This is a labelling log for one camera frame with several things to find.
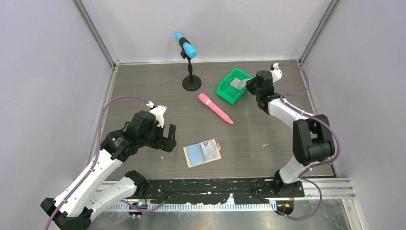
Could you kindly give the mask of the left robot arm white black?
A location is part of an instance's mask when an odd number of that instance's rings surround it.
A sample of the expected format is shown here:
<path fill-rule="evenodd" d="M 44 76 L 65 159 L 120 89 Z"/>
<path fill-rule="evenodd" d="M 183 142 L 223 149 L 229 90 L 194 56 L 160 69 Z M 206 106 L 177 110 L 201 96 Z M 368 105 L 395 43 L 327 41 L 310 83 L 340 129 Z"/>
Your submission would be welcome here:
<path fill-rule="evenodd" d="M 125 176 L 104 191 L 96 190 L 106 178 L 142 147 L 171 152 L 176 146 L 176 126 L 164 133 L 167 107 L 158 105 L 150 111 L 139 111 L 124 128 L 112 131 L 101 143 L 100 151 L 76 180 L 56 198 L 45 198 L 41 208 L 61 230 L 86 230 L 107 208 L 128 198 L 142 198 L 147 179 L 139 172 Z"/>

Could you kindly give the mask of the blue credit card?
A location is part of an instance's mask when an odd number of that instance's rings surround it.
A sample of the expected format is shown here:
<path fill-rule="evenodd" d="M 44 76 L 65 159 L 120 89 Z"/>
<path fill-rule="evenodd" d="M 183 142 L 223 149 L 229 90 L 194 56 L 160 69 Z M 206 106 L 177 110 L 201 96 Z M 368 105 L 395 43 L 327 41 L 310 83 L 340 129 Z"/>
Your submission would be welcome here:
<path fill-rule="evenodd" d="M 248 79 L 238 79 L 238 78 L 234 78 L 231 82 L 230 82 L 230 86 L 237 89 L 237 90 L 242 90 L 243 88 L 246 87 L 247 82 L 250 81 L 251 78 Z"/>

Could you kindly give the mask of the white VIP card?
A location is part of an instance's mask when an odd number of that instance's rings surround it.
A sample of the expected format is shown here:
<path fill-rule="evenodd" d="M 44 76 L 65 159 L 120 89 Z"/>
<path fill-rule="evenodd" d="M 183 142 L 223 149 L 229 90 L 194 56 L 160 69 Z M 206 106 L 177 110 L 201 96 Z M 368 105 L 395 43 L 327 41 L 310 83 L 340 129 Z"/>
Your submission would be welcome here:
<path fill-rule="evenodd" d="M 220 158 L 218 145 L 214 139 L 202 142 L 201 147 L 205 161 L 211 161 Z"/>

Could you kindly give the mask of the beige card holder wallet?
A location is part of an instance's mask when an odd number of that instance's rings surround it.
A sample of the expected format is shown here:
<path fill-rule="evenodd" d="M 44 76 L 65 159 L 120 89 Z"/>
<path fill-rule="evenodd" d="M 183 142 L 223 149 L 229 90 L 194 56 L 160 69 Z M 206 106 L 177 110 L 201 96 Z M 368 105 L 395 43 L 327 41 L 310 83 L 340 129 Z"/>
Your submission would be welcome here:
<path fill-rule="evenodd" d="M 201 147 L 201 143 L 197 143 L 197 144 L 193 144 L 193 145 L 189 145 L 183 148 L 183 152 L 184 152 L 184 156 L 188 165 L 188 168 L 192 168 L 198 165 L 202 165 L 205 163 L 209 163 L 212 161 L 216 161 L 221 159 L 221 154 L 220 154 L 220 158 L 219 159 L 214 159 L 211 161 L 205 161 L 204 159 L 204 155 L 203 155 L 203 151 L 202 151 L 202 147 Z"/>

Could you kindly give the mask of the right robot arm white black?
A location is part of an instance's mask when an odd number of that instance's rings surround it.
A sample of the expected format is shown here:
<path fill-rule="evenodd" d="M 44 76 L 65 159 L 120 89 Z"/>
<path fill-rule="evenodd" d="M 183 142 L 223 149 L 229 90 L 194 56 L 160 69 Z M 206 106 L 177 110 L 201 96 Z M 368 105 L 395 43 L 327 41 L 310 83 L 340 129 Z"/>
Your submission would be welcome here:
<path fill-rule="evenodd" d="M 308 114 L 274 91 L 273 78 L 278 74 L 280 71 L 276 69 L 261 70 L 254 78 L 242 80 L 239 85 L 256 97 L 261 110 L 278 118 L 293 131 L 293 156 L 275 173 L 272 181 L 273 192 L 283 197 L 293 193 L 306 171 L 332 157 L 336 149 L 325 115 Z"/>

